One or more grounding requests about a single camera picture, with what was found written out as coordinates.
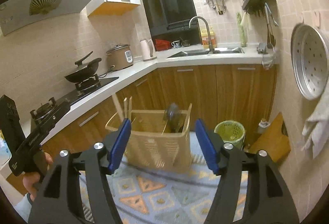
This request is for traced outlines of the person's left hand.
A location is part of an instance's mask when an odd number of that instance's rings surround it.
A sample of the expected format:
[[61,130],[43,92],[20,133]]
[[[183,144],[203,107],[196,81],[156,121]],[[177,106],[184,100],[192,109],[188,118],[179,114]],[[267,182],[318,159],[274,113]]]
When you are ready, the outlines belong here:
[[[47,168],[49,169],[51,167],[51,165],[53,164],[53,160],[52,157],[45,152],[45,160],[48,164]],[[28,191],[28,193],[30,194],[30,199],[33,202],[36,198],[37,195],[37,189],[34,187],[35,183],[38,183],[40,180],[40,174],[37,172],[29,172],[29,173],[25,173],[23,176],[23,185],[25,187],[25,189]]]

